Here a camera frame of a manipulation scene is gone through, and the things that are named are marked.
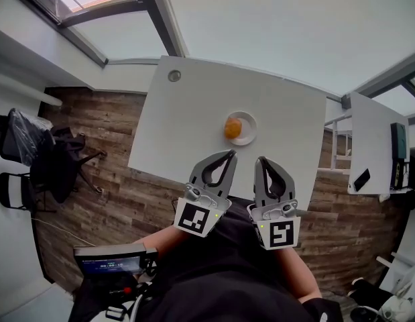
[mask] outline human arm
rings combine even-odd
[[[313,273],[302,261],[294,248],[275,250],[290,293],[301,303],[313,298],[322,298]]]
[[[189,233],[171,225],[156,233],[145,236],[134,243],[144,244],[145,248],[156,248],[158,251],[158,259],[161,260],[161,258],[163,258],[170,250],[188,239],[189,236]]]

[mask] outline black phone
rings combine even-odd
[[[358,179],[353,181],[353,187],[355,188],[355,191],[359,191],[363,188],[363,185],[367,183],[367,181],[371,178],[371,175],[369,174],[368,168],[362,173]]]

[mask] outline plastic bag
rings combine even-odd
[[[16,109],[9,112],[9,128],[21,156],[21,163],[31,166],[40,146],[53,140],[49,130],[52,123],[41,117],[27,115]]]

